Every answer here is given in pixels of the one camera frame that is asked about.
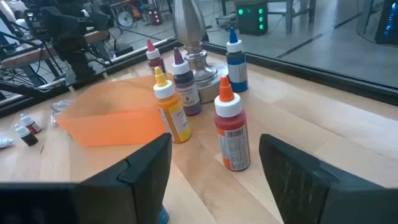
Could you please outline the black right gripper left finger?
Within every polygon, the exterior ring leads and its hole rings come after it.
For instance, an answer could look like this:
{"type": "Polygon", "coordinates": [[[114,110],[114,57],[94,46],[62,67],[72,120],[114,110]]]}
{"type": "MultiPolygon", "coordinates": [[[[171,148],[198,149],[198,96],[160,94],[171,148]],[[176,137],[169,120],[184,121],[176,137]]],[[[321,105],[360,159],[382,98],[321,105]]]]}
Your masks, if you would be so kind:
{"type": "Polygon", "coordinates": [[[167,223],[172,136],[78,182],[1,184],[1,223],[167,223]]]}

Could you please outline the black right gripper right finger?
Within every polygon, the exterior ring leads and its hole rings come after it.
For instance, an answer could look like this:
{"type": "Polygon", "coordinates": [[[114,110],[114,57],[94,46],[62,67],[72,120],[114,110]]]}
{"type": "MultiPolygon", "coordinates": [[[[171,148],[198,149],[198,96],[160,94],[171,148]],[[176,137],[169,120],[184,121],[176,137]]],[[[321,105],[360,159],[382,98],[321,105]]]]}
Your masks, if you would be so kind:
{"type": "Polygon", "coordinates": [[[397,189],[337,168],[270,134],[262,168],[284,223],[397,223],[397,189]]]}

